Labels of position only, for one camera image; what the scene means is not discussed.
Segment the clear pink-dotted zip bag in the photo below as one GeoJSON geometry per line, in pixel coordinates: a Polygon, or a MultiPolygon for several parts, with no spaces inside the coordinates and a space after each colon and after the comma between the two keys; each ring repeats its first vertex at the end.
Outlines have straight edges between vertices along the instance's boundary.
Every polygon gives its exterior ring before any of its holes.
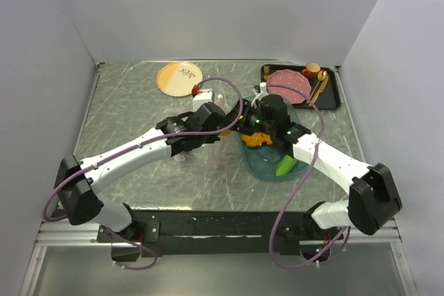
{"type": "MultiPolygon", "coordinates": [[[[214,102],[217,106],[222,107],[223,101],[224,101],[224,95],[223,94],[217,94],[214,102]]],[[[223,149],[225,146],[225,140],[227,137],[221,137],[219,141],[216,143],[213,143],[209,145],[208,148],[208,162],[211,163],[215,168],[219,165],[219,162],[222,157],[223,149]]],[[[173,160],[178,163],[183,163],[187,159],[185,153],[180,153],[176,155],[173,160]]]]}

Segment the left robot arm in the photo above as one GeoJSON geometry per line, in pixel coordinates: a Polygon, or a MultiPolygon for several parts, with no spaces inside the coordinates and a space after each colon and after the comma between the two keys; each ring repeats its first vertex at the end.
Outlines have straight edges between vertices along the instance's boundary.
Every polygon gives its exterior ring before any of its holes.
{"type": "Polygon", "coordinates": [[[138,225],[130,207],[107,199],[103,192],[114,182],[137,169],[218,141],[225,112],[215,103],[204,103],[195,112],[170,116],[140,137],[106,153],[78,161],[64,159],[58,181],[66,185],[58,198],[71,225],[96,222],[112,229],[119,240],[136,237],[138,225]]]}

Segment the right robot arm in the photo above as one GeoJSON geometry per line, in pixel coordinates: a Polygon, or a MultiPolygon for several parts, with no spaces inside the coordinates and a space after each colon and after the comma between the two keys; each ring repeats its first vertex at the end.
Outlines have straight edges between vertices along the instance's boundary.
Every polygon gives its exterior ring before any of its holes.
{"type": "Polygon", "coordinates": [[[356,227],[371,236],[402,209],[387,166],[371,166],[325,143],[319,135],[291,120],[287,104],[278,95],[236,103],[225,124],[240,134],[268,135],[274,149],[312,164],[346,192],[347,200],[322,202],[311,208],[311,218],[303,223],[304,232],[311,239],[321,238],[333,227],[356,227]]]}

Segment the orange fruit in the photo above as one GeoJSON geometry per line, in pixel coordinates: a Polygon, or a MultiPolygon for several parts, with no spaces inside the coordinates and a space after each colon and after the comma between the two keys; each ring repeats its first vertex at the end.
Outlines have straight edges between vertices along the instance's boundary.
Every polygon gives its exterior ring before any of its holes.
{"type": "Polygon", "coordinates": [[[232,133],[231,130],[225,130],[225,131],[222,131],[222,132],[220,133],[220,136],[221,136],[221,137],[226,137],[226,136],[231,135],[231,133],[232,133]]]}

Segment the brown ginger root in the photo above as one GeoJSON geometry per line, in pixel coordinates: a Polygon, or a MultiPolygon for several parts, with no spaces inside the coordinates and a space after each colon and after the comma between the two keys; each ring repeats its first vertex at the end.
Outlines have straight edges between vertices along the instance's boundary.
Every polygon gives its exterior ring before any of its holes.
{"type": "Polygon", "coordinates": [[[242,134],[241,140],[249,148],[262,147],[264,145],[271,146],[273,144],[271,137],[262,132],[255,132],[252,135],[242,134]]]}

